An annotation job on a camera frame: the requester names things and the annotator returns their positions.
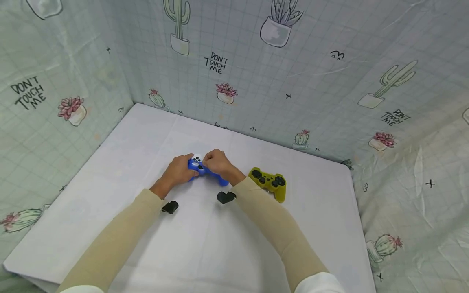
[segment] potted succulent print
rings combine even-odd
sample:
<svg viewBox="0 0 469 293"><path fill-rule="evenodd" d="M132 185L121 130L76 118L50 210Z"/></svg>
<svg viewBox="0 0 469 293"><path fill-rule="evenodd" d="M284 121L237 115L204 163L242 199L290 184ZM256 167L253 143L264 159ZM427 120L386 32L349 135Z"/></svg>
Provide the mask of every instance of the potted succulent print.
<svg viewBox="0 0 469 293"><path fill-rule="evenodd" d="M368 143L369 146L378 151L384 151L386 148L393 148L396 142L394 136L386 132L377 132Z"/></svg>
<svg viewBox="0 0 469 293"><path fill-rule="evenodd" d="M22 210L16 214L10 213L0 221L0 225L3 225L3 228L7 233L20 231L34 225L49 206L50 204L45 204L40 209Z"/></svg>
<svg viewBox="0 0 469 293"><path fill-rule="evenodd" d="M217 98L223 103L232 104L238 94L228 83L217 84Z"/></svg>
<svg viewBox="0 0 469 293"><path fill-rule="evenodd" d="M393 67L391 67L388 71L383 74L383 76L379 80L382 87L374 94L366 94L360 101L358 101L358 104L360 106L370 109L373 109L378 106L382 101L384 101L384 98L382 98L382 96L390 88L395 88L402 85L403 83L409 81L409 79L411 79L415 75L415 71L410 71L414 68L416 64L417 60L414 60L396 73L394 73L394 71L396 71L397 67L399 66L394 65Z"/></svg>
<svg viewBox="0 0 469 293"><path fill-rule="evenodd" d="M366 242L366 249L368 250L368 257L372 266L382 262L385 256L391 255L396 252L397 248L402 248L402 240L397 237L385 234L374 241Z"/></svg>
<svg viewBox="0 0 469 293"><path fill-rule="evenodd" d="M292 149L294 150L305 150L308 148L308 139L309 139L309 130L303 130L303 132L298 133L295 135L295 143L292 144Z"/></svg>
<svg viewBox="0 0 469 293"><path fill-rule="evenodd" d="M295 11L298 0L272 0L271 16L261 28L261 39L274 47L287 44L292 26L300 20L303 11Z"/></svg>
<svg viewBox="0 0 469 293"><path fill-rule="evenodd" d="M155 89L150 89L150 93L148 94L148 98L150 98L150 101L153 102L153 104L155 104L155 108L158 108L160 110L164 110L164 111L167 111L167 112L171 112L171 110L169 110L169 107L166 106L166 103L165 101L163 100L163 98L161 97L161 95L158 93L157 90Z"/></svg>
<svg viewBox="0 0 469 293"><path fill-rule="evenodd" d="M80 96L63 99L59 105L60 112L57 116L63 117L73 126L80 125L86 117L86 109L82 105L84 101L84 99L80 99Z"/></svg>

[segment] blue game controller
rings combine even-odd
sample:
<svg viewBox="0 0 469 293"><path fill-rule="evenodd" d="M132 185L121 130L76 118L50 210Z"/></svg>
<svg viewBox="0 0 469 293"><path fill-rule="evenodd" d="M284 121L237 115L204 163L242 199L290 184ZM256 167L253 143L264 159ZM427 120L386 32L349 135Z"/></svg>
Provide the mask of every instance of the blue game controller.
<svg viewBox="0 0 469 293"><path fill-rule="evenodd" d="M192 158L189 159L189 162L188 162L188 168L189 170L196 170L197 172L199 172L199 176L203 176L205 174L209 174L211 176L214 176L218 179L218 183L221 185L221 186L226 186L228 185L228 181L224 180L219 174L215 174L214 172L210 171L207 167L205 167L203 164L202 164L202 159L204 157L202 157L201 155L199 154L195 154Z"/></svg>

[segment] white sleeve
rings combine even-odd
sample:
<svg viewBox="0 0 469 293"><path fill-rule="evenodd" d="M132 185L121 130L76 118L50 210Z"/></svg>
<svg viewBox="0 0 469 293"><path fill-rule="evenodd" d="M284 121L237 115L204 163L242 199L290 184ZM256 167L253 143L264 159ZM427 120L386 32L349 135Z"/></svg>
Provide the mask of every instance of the white sleeve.
<svg viewBox="0 0 469 293"><path fill-rule="evenodd" d="M295 293L345 293L345 290L333 274L321 272L301 281Z"/></svg>
<svg viewBox="0 0 469 293"><path fill-rule="evenodd" d="M80 285L65 289L60 293L104 293L104 291L95 286Z"/></svg>

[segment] finger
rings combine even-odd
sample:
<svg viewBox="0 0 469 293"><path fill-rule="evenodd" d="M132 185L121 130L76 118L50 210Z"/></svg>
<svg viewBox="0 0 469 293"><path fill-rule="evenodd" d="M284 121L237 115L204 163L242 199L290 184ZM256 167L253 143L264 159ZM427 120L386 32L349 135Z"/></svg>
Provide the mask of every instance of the finger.
<svg viewBox="0 0 469 293"><path fill-rule="evenodd" d="M204 162L206 162L207 160L210 160L211 158L213 158L213 153L215 152L216 149L214 150L211 150L210 152L208 152L205 157L204 157Z"/></svg>

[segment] white table surface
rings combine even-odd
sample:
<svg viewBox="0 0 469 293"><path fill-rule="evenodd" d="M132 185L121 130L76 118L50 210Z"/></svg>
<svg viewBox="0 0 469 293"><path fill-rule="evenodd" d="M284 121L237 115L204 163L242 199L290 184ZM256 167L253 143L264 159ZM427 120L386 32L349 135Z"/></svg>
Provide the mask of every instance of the white table surface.
<svg viewBox="0 0 469 293"><path fill-rule="evenodd" d="M348 293L374 293L352 179L344 165L135 105L4 262L17 274L60 283L99 232L173 157L219 148L244 173L287 181L283 205ZM175 188L110 292L288 292L279 256L237 207L216 200L210 176Z"/></svg>

